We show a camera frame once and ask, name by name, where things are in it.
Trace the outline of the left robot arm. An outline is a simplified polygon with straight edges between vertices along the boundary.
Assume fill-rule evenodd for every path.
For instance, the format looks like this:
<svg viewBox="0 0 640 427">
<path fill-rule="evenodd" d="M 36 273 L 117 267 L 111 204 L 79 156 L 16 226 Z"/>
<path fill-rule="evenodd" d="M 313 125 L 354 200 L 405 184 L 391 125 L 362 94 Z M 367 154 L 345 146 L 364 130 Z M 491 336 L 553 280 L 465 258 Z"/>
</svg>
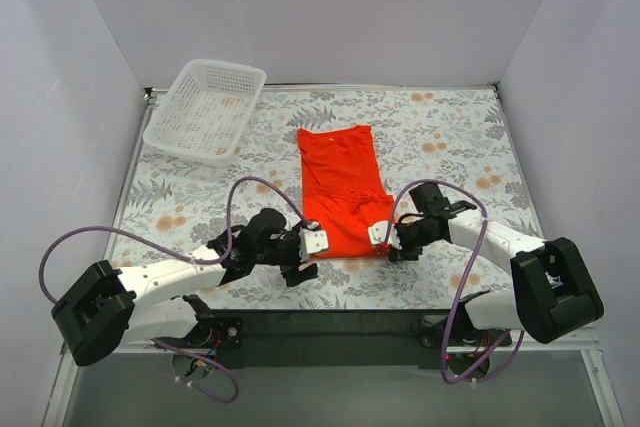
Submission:
<svg viewBox="0 0 640 427">
<path fill-rule="evenodd" d="M 81 367 L 123 344 L 153 338 L 200 347 L 212 337 L 213 314 L 197 291 L 244 278 L 258 265 L 279 268 L 293 287 L 317 277 L 310 259 L 328 248 L 318 222 L 289 227 L 283 214 L 264 208 L 190 255 L 125 269 L 107 260 L 90 265 L 55 302 L 51 315 Z"/>
</svg>

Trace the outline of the orange t shirt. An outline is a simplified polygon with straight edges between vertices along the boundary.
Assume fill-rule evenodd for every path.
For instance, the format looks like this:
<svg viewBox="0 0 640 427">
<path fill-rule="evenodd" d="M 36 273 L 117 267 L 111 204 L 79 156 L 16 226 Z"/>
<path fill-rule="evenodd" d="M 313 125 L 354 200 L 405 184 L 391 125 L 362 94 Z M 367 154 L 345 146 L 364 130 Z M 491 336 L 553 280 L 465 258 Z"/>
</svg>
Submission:
<svg viewBox="0 0 640 427">
<path fill-rule="evenodd" d="M 368 228 L 389 218 L 394 198 L 385 191 L 368 125 L 329 132 L 297 132 L 304 215 L 327 232 L 325 259 L 377 257 Z"/>
</svg>

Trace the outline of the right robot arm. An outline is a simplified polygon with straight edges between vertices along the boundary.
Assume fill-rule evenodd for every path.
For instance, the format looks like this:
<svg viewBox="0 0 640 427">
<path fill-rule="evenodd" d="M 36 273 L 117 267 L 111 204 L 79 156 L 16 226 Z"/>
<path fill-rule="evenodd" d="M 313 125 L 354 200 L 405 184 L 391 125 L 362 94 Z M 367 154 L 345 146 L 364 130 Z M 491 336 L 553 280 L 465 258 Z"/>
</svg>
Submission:
<svg viewBox="0 0 640 427">
<path fill-rule="evenodd" d="M 470 193 L 450 201 L 444 182 L 408 184 L 415 213 L 397 221 L 383 235 L 391 261 L 416 261 L 425 247 L 439 241 L 467 248 L 510 275 L 504 292 L 457 295 L 451 307 L 454 336 L 475 344 L 490 329 L 517 330 L 548 344 L 604 315 L 604 304 L 574 242 L 545 240 L 492 221 L 486 207 Z"/>
</svg>

